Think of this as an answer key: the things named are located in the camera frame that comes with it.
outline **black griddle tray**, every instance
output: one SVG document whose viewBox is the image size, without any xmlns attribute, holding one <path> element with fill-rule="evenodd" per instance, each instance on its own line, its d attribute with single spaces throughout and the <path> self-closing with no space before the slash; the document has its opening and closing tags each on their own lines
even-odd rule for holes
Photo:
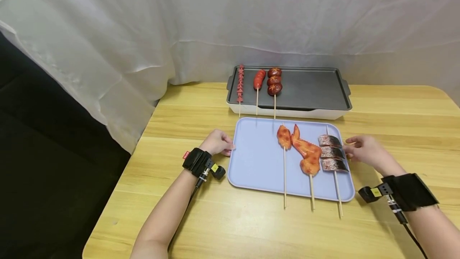
<svg viewBox="0 0 460 259">
<path fill-rule="evenodd" d="M 227 82 L 227 102 L 238 104 L 236 87 L 238 86 L 238 68 L 235 66 L 233 75 Z M 272 67 L 245 66 L 243 78 L 242 105 L 256 105 L 256 90 L 253 87 L 254 77 L 258 70 L 267 72 Z M 282 70 L 281 84 L 283 89 L 276 95 L 276 108 L 278 110 L 351 110 L 348 97 L 351 92 L 347 81 L 343 80 L 336 68 L 300 68 L 278 67 Z M 273 109 L 273 96 L 267 93 L 266 75 L 259 90 L 258 106 Z"/>
</svg>

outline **wooden table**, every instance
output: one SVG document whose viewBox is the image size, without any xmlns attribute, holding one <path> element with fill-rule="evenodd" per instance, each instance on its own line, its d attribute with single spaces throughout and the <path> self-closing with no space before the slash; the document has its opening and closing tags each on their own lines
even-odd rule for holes
<svg viewBox="0 0 460 259">
<path fill-rule="evenodd" d="M 107 203 L 85 259 L 128 258 L 144 220 L 182 170 L 185 151 L 214 128 L 230 135 L 238 114 L 226 105 L 225 83 L 170 86 Z M 407 171 L 417 172 L 460 226 L 460 110 L 427 86 L 350 86 L 353 110 L 331 123 L 344 138 L 377 137 Z M 228 158 L 215 156 L 228 166 Z M 351 163 L 355 189 L 379 182 Z M 178 234 L 172 258 L 421 258 L 384 200 L 343 205 L 238 189 L 224 178 L 203 184 Z"/>
</svg>

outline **hand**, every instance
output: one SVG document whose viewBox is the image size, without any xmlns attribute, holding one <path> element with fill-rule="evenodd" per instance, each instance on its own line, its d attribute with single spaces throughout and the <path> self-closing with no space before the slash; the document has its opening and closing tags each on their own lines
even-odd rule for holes
<svg viewBox="0 0 460 259">
<path fill-rule="evenodd" d="M 352 159 L 371 165 L 383 176 L 406 174 L 391 154 L 372 136 L 358 135 L 345 140 L 344 151 Z"/>
<path fill-rule="evenodd" d="M 235 149 L 236 146 L 233 145 L 233 140 L 225 132 L 214 129 L 199 148 L 208 151 L 211 155 L 222 153 L 225 156 L 230 156 L 231 150 Z"/>
</svg>

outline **yellow label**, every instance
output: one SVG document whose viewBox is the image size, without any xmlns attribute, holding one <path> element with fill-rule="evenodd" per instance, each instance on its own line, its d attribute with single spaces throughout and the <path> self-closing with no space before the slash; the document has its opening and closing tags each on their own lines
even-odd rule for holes
<svg viewBox="0 0 460 259">
<path fill-rule="evenodd" d="M 378 188 L 373 188 L 371 189 L 372 191 L 372 194 L 375 196 L 375 197 L 380 197 L 382 196 L 382 193 L 380 193 L 380 190 Z"/>
</svg>

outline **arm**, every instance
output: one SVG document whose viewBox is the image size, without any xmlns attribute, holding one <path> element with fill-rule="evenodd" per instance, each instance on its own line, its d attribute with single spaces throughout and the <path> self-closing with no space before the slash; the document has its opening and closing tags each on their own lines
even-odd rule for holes
<svg viewBox="0 0 460 259">
<path fill-rule="evenodd" d="M 216 129 L 199 148 L 212 155 L 222 153 L 230 156 L 230 150 L 235 146 L 224 132 Z M 184 216 L 196 181 L 190 171 L 182 170 L 143 224 L 131 259 L 168 258 L 168 245 Z"/>
<path fill-rule="evenodd" d="M 382 176 L 403 175 L 406 171 L 375 138 L 361 135 L 349 138 L 344 150 L 351 158 L 371 165 Z M 430 259 L 454 259 L 460 254 L 460 231 L 438 206 L 405 212 L 409 225 Z"/>
</svg>

